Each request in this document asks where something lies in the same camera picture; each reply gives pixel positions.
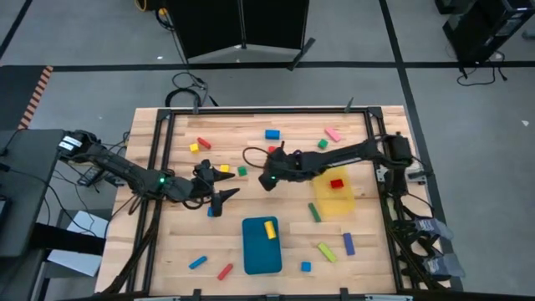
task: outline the purple block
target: purple block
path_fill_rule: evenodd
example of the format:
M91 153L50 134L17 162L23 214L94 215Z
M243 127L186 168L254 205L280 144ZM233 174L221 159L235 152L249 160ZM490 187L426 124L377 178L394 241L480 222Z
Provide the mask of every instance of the purple block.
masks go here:
M351 238L351 233L344 233L344 244L345 252L348 255L354 255L353 238Z

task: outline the white paper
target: white paper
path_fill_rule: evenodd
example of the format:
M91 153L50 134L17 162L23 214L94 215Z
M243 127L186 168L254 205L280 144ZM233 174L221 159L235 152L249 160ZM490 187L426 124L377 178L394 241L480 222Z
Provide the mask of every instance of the white paper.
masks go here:
M93 225L91 226L91 217L94 219ZM97 237L104 238L104 231L106 230L106 225L108 221L100 217L96 217L87 212L78 212L74 216L74 221L77 222L81 227L89 229L97 235ZM86 232L84 229L76 226L73 222L67 227L68 231L81 233L84 235L93 236L93 234ZM48 255L48 260L60 264L66 268L71 268L80 273L84 273L88 276L93 277L96 275L99 270L100 263L102 261L101 256L91 255L91 254L82 254L77 252L62 251L62 250L53 250Z

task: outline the pink block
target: pink block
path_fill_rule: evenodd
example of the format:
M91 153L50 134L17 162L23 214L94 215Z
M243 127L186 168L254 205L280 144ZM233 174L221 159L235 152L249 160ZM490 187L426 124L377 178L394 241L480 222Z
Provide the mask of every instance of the pink block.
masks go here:
M327 135L329 135L334 142L338 142L342 139L342 137L340 137L340 135L333 128L326 128L325 133L327 133Z

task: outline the green block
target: green block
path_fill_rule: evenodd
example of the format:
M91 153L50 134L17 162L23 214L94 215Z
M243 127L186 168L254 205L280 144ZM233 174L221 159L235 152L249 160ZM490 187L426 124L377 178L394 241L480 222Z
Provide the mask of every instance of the green block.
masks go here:
M336 258L336 255L334 255L333 251L331 251L331 249L329 249L329 247L327 247L326 244L324 244L323 242L320 242L319 245L318 245L318 249L319 251L321 251L321 253L323 253L325 255L325 257L331 262L331 263L336 263L336 261L338 260Z
M313 203L308 204L308 208L310 208L310 211L312 212L312 215L314 216L314 221L321 222L321 217L319 217L318 211L316 210L316 207Z
M245 166L240 166L237 168L237 173L240 176L246 176L247 175L247 168Z
M320 149L324 149L325 147L327 147L327 144L328 144L328 142L325 139L322 139L322 140L319 141L318 147Z

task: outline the blue tray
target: blue tray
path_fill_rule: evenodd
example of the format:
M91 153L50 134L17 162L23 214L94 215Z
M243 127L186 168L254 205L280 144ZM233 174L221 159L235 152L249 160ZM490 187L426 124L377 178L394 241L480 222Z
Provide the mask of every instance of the blue tray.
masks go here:
M272 221L277 237L268 239L264 222ZM242 222L243 267L245 273L278 273L283 269L283 255L276 217L246 218Z

